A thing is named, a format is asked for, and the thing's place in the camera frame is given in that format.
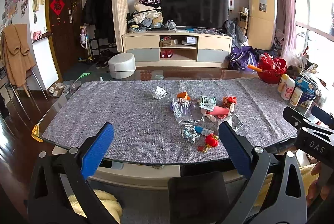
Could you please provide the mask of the person's right hand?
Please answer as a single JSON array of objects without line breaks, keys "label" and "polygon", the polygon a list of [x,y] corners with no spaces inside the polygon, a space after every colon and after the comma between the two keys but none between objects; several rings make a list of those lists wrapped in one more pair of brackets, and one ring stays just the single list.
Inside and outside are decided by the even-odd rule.
[{"label": "person's right hand", "polygon": [[[315,167],[311,171],[311,175],[320,174],[322,169],[322,163],[318,162]],[[318,196],[319,193],[322,200],[326,200],[328,195],[331,193],[331,190],[333,188],[333,184],[326,184],[322,188],[319,187],[318,179],[314,180],[312,184],[309,186],[308,193],[306,196],[307,206],[309,207],[315,198]]]}]

